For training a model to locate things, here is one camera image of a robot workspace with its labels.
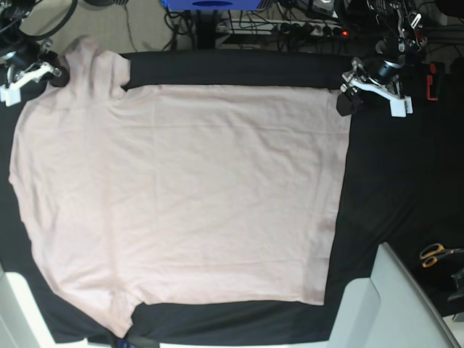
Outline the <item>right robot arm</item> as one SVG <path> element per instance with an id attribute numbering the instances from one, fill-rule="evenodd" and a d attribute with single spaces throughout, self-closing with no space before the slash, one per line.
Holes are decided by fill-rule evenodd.
<path id="1" fill-rule="evenodd" d="M 72 17 L 78 3 L 71 1 L 66 15 L 50 31 L 28 35 L 20 26 L 39 4 L 39 1 L 1 2 L 1 103 L 7 107 L 21 102 L 21 88 L 30 82 L 44 80 L 55 87 L 64 87 L 70 80 L 68 69 L 50 46 L 51 37 Z"/>

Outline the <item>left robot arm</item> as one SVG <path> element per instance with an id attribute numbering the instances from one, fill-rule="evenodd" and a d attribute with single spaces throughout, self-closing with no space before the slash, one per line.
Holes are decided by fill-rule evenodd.
<path id="1" fill-rule="evenodd" d="M 421 33 L 422 15 L 414 1 L 367 1 L 366 16 L 356 22 L 344 1 L 335 1 L 340 23 L 355 36 L 378 37 L 375 54 L 355 57 L 342 74 L 336 108 L 341 116 L 353 114 L 363 103 L 360 93 L 372 92 L 389 102 L 391 116 L 413 113 L 413 100 L 405 94 L 400 71 L 426 56 L 428 39 Z"/>

